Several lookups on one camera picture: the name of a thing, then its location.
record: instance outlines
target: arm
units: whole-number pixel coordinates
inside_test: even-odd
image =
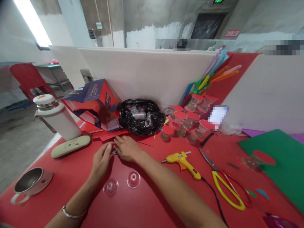
[[[113,142],[105,143],[94,155],[89,178],[66,204],[66,212],[68,214],[79,216],[87,210],[92,194],[108,168],[112,144]],[[67,218],[63,211],[60,210],[45,228],[76,228],[80,226],[81,220],[82,217],[76,219]]]
[[[145,170],[187,227],[226,227],[192,188],[171,170],[142,151],[132,138],[126,136],[115,138],[118,155],[125,161],[137,163]]]

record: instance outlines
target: red plastic chair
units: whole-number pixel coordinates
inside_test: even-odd
[[[29,63],[18,63],[9,67],[10,73],[21,84],[19,88],[30,102],[33,103],[35,95],[31,89],[39,88],[44,94],[51,93],[57,98],[50,86],[44,81],[37,68]]]

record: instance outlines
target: red sign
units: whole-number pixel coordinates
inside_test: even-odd
[[[226,32],[224,37],[237,37],[240,33],[239,29],[230,29]]]

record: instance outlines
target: yellow glue gun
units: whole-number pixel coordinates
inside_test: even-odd
[[[185,169],[188,169],[188,171],[191,173],[191,175],[193,176],[193,179],[195,179],[196,181],[201,179],[200,173],[198,171],[196,171],[195,168],[193,168],[192,165],[190,165],[189,162],[187,162],[186,160],[187,158],[187,154],[185,152],[180,152],[180,153],[175,153],[172,155],[169,155],[168,157],[166,157],[165,160],[162,161],[162,163],[175,163],[177,162],[180,165],[180,170],[183,171]]]

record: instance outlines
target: table leg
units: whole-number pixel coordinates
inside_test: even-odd
[[[60,83],[60,81],[57,79],[57,77],[55,76],[55,74],[53,73],[53,71],[50,69],[50,71],[52,72],[54,78],[56,79],[56,81],[58,82],[59,86],[61,87],[62,91],[65,92],[64,88],[62,87],[62,84]]]

